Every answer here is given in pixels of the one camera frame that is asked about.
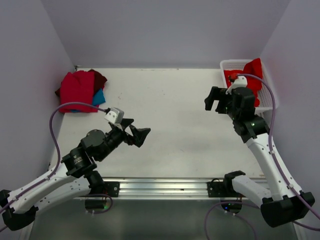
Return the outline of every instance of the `folded clothes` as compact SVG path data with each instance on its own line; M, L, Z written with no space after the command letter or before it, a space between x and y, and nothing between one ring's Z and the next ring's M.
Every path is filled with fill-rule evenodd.
M94 73L94 84L93 84L93 94L96 94L100 89L104 89L105 83L108 81L105 76L96 70L89 70L88 72ZM55 91L55 94L60 97L60 88Z
M68 72L61 82L60 103L81 102L91 104L94 96L95 74L87 71ZM78 110L84 113L96 112L97 110L84 105L68 105L60 108L61 113L70 110Z
M229 76L231 74L252 74L255 75L261 79L263 79L263 72L262 72L262 65L260 58L256 58L252 60L251 62L248 62L243 70L224 70L224 78L226 81L227 87L231 86L231 82L229 81ZM253 91L253 94L255 96L254 106L258 107L260 105L260 101L258 99L258 91L262 89L262 83L253 78L253 77L246 77L247 80L247 88L251 89Z
M61 87L55 91L60 97L60 103L81 102L98 107L105 103L103 89L107 79L101 73L89 71L68 72L61 82ZM84 105L68 105L59 109L61 113L95 113L98 110Z
M93 96L92 105L99 107L100 104L104 104L106 102L104 92L102 88L98 90L98 92ZM71 109L70 112L72 113L79 113L79 110Z

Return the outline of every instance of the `white wall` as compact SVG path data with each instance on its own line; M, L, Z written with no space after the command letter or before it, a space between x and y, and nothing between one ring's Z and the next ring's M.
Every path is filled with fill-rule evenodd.
M53 151L49 117L59 103L54 91L72 69L40 0L0 1L0 190L45 172ZM18 236L0 233L4 240Z
M82 67L218 68L259 56L290 0L42 0Z
M273 32L262 60L279 96L274 140L283 160L320 212L320 1L292 0ZM306 222L320 227L308 214ZM309 239L320 233L308 230Z

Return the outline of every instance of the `white table surface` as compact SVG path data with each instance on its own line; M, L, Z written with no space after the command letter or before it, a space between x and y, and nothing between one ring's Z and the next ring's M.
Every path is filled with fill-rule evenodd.
M100 107L120 108L137 128L151 128L141 148L122 143L98 162L102 177L220 178L242 170L250 178L264 178L231 119L205 111L211 87L223 87L219 69L96 70L108 79ZM103 113L66 113L58 136L61 155L93 129L110 130Z

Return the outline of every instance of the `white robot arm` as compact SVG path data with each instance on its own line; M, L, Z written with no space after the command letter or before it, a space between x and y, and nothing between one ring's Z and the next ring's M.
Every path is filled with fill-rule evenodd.
M34 221L36 215L69 199L89 193L105 193L104 181L94 170L97 167L95 161L104 160L122 142L140 148L151 131L150 128L135 128L132 125L134 120L123 118L124 112L118 108L105 112L104 118L109 122L111 131L91 130L54 169L19 189L0 191L0 205L3 208L9 205L2 214L9 229L24 228ZM127 127L132 135L125 131Z
M271 227L277 227L301 219L309 211L293 193L292 188L310 206L315 203L315 199L311 192L304 193L291 176L273 139L271 141L273 149L272 153L270 152L269 127L262 117L255 115L255 96L246 86L246 78L239 76L233 80L233 84L228 89L212 87L209 96L204 101L205 110L210 111L214 101L219 101L215 111L219 114L228 114L233 120L235 132L257 159L269 185L269 189L266 189L248 178L244 172L236 171L224 176L222 184L225 191L246 196L260 208L267 224ZM276 156L290 185L287 185L272 154ZM219 183L211 182L208 184L210 184L208 187L212 189Z

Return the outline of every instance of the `plastic basket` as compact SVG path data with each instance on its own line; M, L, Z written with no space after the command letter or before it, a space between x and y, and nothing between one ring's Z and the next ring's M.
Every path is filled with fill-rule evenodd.
M227 82L224 74L224 70L243 70L245 65L252 60L250 59L236 59L236 60L223 60L220 62L220 69L223 78L224 87L227 88ZM272 80L270 75L268 74L265 65L261 62L262 65L262 76L263 80L268 84L268 86L272 89L274 98L275 98L275 107L278 107L277 96L275 94L274 88L272 87ZM260 105L255 108L255 113L260 114L265 111L272 109L272 98L268 89L262 85L262 89L258 91L258 99L260 100Z

